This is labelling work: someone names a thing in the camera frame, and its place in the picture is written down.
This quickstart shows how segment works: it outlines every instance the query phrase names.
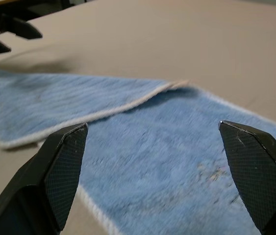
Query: blue towel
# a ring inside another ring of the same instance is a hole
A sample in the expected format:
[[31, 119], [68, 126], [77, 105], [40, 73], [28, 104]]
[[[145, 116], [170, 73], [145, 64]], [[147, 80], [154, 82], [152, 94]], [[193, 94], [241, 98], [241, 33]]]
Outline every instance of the blue towel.
[[218, 123], [276, 124], [184, 83], [0, 71], [0, 147], [89, 122], [78, 195], [109, 234], [259, 235]]

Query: textured grip pad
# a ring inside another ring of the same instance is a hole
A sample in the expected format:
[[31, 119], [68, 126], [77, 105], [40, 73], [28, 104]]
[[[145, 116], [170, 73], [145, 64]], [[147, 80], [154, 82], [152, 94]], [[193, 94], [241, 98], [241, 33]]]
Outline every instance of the textured grip pad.
[[263, 232], [276, 213], [276, 163], [252, 133], [224, 123], [220, 132], [239, 194]]
[[44, 179], [46, 196], [60, 230], [65, 227], [78, 186], [86, 134], [86, 129], [81, 128], [64, 139]]

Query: microfiber cloth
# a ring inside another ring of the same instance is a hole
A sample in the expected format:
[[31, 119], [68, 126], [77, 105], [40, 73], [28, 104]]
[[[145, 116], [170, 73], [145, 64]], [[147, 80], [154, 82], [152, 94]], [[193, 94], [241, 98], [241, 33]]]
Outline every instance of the microfiber cloth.
[[0, 71], [0, 147], [89, 123], [77, 195], [113, 234], [259, 235], [218, 131], [276, 123], [187, 83]]

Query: towel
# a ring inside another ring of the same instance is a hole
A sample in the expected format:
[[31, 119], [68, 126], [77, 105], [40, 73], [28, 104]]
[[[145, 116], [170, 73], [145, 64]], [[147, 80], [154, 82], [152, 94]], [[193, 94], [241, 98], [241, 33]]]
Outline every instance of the towel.
[[276, 123], [187, 82], [0, 70], [0, 147], [88, 122], [77, 195], [111, 235], [259, 235], [218, 131]]

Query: table surface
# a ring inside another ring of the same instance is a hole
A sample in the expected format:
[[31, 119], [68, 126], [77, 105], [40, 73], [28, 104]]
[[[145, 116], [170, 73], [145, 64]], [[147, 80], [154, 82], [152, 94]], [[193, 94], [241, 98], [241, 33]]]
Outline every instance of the table surface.
[[[34, 19], [43, 39], [10, 33], [0, 69], [188, 79], [276, 121], [276, 5], [246, 0], [97, 0]], [[0, 193], [37, 151], [0, 150]], [[75, 199], [62, 234], [104, 234]]]

